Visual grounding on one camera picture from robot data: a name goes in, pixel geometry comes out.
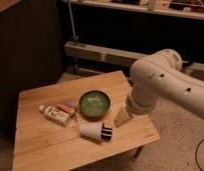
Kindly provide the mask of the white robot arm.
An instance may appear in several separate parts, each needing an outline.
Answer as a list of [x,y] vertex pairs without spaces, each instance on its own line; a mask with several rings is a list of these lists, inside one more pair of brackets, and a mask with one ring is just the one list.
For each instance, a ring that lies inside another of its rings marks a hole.
[[187,109],[204,120],[204,81],[181,72],[182,58],[163,49],[136,60],[130,68],[133,87],[126,97],[126,109],[137,115],[151,111],[158,97]]

